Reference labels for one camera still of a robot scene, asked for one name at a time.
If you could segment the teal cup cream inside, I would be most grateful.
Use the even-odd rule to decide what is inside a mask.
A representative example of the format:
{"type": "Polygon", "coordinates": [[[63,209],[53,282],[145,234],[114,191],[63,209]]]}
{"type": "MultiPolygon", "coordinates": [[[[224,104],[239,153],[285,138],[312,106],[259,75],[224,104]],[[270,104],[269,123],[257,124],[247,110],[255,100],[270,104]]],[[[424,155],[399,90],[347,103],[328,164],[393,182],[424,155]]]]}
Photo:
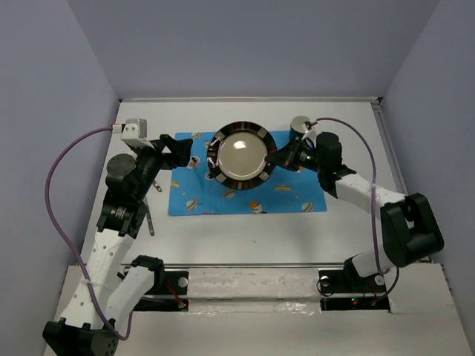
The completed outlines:
{"type": "Polygon", "coordinates": [[[292,119],[289,126],[289,139],[292,140],[294,138],[299,138],[301,141],[302,136],[304,134],[304,129],[302,128],[302,124],[305,121],[310,121],[308,116],[296,116],[292,119]]]}

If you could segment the blue space-print cloth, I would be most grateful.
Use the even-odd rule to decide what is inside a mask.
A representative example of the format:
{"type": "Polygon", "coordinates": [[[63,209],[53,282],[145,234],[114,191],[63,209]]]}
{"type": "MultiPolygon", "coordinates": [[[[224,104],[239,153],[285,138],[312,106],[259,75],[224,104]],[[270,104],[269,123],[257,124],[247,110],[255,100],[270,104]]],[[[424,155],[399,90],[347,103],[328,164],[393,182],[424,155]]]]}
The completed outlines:
{"type": "Polygon", "coordinates": [[[209,176],[206,161],[212,132],[179,132],[176,140],[191,138],[191,162],[171,175],[168,214],[172,217],[202,214],[288,214],[325,212],[324,191],[317,174],[305,168],[296,172],[276,168],[261,186],[236,191],[209,176]]]}

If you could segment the black rimmed cream plate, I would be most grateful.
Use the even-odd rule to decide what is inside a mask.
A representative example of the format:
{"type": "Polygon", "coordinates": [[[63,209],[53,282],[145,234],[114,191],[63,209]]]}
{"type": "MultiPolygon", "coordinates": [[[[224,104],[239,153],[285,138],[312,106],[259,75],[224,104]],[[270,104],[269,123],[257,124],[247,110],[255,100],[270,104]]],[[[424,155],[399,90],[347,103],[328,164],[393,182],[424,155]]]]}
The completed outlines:
{"type": "Polygon", "coordinates": [[[206,151],[209,176],[236,191],[264,184],[275,165],[266,161],[278,150],[271,133],[254,122],[239,121],[214,133],[206,151]]]}

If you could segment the silver fork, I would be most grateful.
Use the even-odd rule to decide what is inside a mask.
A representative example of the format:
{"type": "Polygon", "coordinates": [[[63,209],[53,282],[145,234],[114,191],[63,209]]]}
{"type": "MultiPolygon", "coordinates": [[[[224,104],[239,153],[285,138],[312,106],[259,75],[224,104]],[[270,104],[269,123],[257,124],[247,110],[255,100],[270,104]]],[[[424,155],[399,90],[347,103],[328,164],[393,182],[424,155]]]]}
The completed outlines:
{"type": "Polygon", "coordinates": [[[160,187],[160,185],[158,184],[158,182],[156,180],[153,180],[152,184],[158,192],[160,192],[160,193],[163,192],[162,188],[160,187]]]}

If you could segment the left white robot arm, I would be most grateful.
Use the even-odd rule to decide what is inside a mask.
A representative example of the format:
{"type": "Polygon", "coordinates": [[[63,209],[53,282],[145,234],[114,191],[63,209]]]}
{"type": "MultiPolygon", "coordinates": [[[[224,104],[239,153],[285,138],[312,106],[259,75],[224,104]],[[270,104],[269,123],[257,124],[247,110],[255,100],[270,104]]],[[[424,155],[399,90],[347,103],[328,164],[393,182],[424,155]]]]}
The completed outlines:
{"type": "Polygon", "coordinates": [[[125,144],[132,152],[113,156],[106,165],[107,191],[88,259],[69,244],[82,279],[59,319],[43,330],[56,355],[114,355],[129,337],[120,330],[131,326],[135,306],[164,284],[163,261],[156,257],[138,256],[125,276],[119,268],[148,213],[144,200],[153,181],[161,170],[187,166],[193,141],[163,134],[125,144]]]}

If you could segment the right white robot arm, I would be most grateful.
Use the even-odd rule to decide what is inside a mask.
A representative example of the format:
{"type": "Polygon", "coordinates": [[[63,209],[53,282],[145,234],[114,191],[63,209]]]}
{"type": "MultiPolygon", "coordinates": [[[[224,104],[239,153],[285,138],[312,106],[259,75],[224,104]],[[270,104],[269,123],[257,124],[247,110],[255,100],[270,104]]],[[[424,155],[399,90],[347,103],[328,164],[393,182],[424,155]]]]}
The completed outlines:
{"type": "Polygon", "coordinates": [[[370,275],[404,268],[445,247],[427,197],[389,191],[361,177],[343,163],[342,145],[333,133],[318,134],[314,145],[294,137],[266,161],[288,171],[316,172],[323,191],[371,215],[373,248],[347,259],[341,273],[351,291],[365,286],[370,275]]]}

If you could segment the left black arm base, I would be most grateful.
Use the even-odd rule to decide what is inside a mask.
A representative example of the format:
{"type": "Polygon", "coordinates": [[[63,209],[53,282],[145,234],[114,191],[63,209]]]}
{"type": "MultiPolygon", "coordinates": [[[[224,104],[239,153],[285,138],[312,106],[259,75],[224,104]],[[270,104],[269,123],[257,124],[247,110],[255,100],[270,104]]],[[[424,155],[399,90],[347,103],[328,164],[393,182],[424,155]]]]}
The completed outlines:
{"type": "Polygon", "coordinates": [[[135,312],[187,312],[189,299],[189,272],[186,270],[165,270],[161,284],[153,287],[140,298],[135,312]]]}

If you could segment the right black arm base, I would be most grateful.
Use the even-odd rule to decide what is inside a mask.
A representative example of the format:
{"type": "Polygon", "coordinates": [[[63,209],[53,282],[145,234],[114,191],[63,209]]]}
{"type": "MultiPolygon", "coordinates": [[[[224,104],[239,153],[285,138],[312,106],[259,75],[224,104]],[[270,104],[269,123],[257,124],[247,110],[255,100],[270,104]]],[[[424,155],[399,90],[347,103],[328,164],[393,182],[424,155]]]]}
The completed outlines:
{"type": "Polygon", "coordinates": [[[380,274],[349,278],[342,269],[318,271],[315,283],[323,312],[389,311],[385,278],[380,274]]]}

